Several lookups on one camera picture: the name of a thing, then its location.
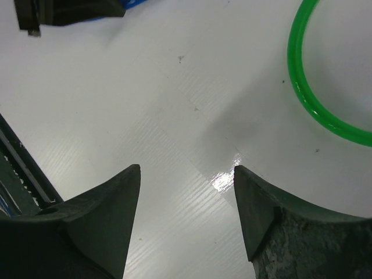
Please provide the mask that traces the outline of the green cable lock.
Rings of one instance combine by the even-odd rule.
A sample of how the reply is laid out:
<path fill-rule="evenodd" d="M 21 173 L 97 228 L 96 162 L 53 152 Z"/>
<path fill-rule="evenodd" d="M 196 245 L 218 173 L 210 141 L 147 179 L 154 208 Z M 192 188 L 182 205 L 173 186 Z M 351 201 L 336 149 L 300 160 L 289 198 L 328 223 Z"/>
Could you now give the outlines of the green cable lock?
<path fill-rule="evenodd" d="M 292 22 L 287 43 L 287 67 L 292 87 L 303 108 L 318 124 L 347 141 L 371 147 L 371 132 L 333 115 L 316 98 L 307 81 L 302 60 L 303 40 L 317 4 L 318 0 L 302 1 Z"/>

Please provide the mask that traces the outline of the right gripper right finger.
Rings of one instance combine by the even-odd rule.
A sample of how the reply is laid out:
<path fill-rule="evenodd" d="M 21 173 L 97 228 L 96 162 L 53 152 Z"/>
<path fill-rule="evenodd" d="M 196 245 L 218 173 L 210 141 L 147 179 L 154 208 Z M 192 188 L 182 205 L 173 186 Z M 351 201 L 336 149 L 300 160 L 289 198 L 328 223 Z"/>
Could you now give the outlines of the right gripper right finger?
<path fill-rule="evenodd" d="M 371 220 L 290 194 L 244 166 L 234 191 L 256 278 L 370 278 Z"/>

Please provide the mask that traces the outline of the blue cable lock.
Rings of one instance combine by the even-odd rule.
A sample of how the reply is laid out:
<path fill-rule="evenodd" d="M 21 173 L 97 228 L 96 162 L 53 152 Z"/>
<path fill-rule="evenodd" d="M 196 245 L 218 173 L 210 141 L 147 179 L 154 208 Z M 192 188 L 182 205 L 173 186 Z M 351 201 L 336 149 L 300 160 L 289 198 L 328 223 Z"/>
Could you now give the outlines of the blue cable lock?
<path fill-rule="evenodd" d="M 120 1 L 120 3 L 123 5 L 123 7 L 128 10 L 128 9 L 132 9 L 140 4 L 142 4 L 143 2 L 145 2 L 146 0 L 126 0 L 126 1 Z M 100 20 L 100 19 L 104 19 L 105 16 L 101 16 L 101 17 L 94 17 L 92 19 L 87 19 L 85 20 L 86 22 L 90 22 L 90 21 L 95 21 L 95 20 Z"/>

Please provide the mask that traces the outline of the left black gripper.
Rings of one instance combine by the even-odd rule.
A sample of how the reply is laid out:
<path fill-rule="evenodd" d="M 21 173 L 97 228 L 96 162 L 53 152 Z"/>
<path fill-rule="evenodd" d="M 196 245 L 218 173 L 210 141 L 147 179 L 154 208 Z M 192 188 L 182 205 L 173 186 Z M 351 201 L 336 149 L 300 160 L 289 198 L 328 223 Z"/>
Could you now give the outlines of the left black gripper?
<path fill-rule="evenodd" d="M 14 0 L 14 6 L 19 29 L 31 37 L 41 36 L 40 25 L 67 26 L 126 12 L 120 1 L 110 0 Z"/>

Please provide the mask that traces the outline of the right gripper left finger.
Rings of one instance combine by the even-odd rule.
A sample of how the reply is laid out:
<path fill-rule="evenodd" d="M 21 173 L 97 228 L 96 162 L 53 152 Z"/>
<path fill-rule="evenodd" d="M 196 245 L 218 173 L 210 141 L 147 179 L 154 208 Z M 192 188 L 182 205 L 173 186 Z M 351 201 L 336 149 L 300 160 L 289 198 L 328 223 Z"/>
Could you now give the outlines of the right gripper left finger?
<path fill-rule="evenodd" d="M 35 215 L 1 219 L 2 278 L 122 278 L 141 186 L 132 164 Z"/>

